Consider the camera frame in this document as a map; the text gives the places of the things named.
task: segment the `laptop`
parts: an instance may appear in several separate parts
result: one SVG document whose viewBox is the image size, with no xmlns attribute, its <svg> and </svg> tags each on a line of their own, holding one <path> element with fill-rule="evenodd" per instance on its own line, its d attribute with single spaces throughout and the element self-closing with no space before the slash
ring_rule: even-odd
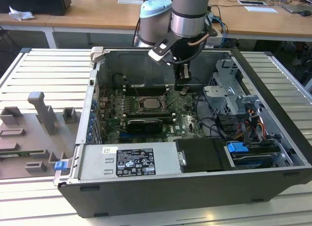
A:
<svg viewBox="0 0 312 226">
<path fill-rule="evenodd" d="M 282 7 L 285 8 L 287 11 L 291 13 L 301 13 L 303 11 L 310 11 L 312 12 L 312 7 L 307 5 L 289 5 L 289 4 L 282 4 Z"/>
</svg>

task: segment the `wooden desk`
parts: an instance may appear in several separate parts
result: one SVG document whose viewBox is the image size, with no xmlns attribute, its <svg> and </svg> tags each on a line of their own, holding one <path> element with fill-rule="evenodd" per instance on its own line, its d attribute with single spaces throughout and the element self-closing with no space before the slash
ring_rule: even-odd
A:
<svg viewBox="0 0 312 226">
<path fill-rule="evenodd" d="M 132 34 L 140 5 L 118 4 L 118 0 L 72 0 L 65 16 L 35 15 L 35 19 L 17 21 L 0 14 L 0 25 L 11 30 L 45 32 L 51 48 L 56 48 L 53 32 Z M 211 5 L 240 5 L 235 0 L 210 0 Z M 312 41 L 312 16 L 291 14 L 279 6 L 278 13 L 249 12 L 243 6 L 222 7 L 221 17 L 229 27 L 229 38 Z"/>
</svg>

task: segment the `label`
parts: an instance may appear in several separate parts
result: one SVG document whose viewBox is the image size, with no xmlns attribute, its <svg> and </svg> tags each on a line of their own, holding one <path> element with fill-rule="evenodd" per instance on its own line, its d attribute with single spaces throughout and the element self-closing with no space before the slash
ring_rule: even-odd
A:
<svg viewBox="0 0 312 226">
<path fill-rule="evenodd" d="M 156 175 L 153 149 L 117 150 L 116 175 Z"/>
<path fill-rule="evenodd" d="M 11 157 L 19 157 L 18 154 L 3 154 L 0 155 L 0 158 L 11 158 Z"/>
<path fill-rule="evenodd" d="M 103 147 L 102 154 L 116 154 L 118 147 Z"/>
</svg>

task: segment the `white paper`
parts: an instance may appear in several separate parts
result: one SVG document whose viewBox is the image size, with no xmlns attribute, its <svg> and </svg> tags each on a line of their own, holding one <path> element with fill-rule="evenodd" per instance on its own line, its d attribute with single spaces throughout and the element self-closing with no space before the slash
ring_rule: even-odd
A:
<svg viewBox="0 0 312 226">
<path fill-rule="evenodd" d="M 143 4 L 143 0 L 118 0 L 118 3 L 121 4 Z"/>
<path fill-rule="evenodd" d="M 272 9 L 272 8 L 260 8 L 260 7 L 258 7 L 258 6 L 256 6 L 256 7 L 245 6 L 245 8 L 246 8 L 249 12 L 278 13 L 275 9 Z"/>
<path fill-rule="evenodd" d="M 245 5 L 254 5 L 254 6 L 262 6 L 262 5 L 267 5 L 265 2 L 261 1 L 261 3 L 263 4 L 257 4 L 256 2 L 260 2 L 260 1 L 254 1 L 254 0 L 238 0 L 237 2 L 239 2 L 240 4 L 245 4 Z"/>
<path fill-rule="evenodd" d="M 32 19 L 35 18 L 31 12 L 20 12 L 10 7 L 9 16 L 15 20 L 21 21 L 22 19 Z"/>
</svg>

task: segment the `black computer case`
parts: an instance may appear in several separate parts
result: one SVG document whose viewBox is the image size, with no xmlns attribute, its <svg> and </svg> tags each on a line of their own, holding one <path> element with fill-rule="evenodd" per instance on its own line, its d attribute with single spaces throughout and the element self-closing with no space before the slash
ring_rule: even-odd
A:
<svg viewBox="0 0 312 226">
<path fill-rule="evenodd" d="M 9 6 L 21 12 L 63 16 L 70 7 L 71 0 L 0 0 L 0 13 L 8 13 Z"/>
</svg>

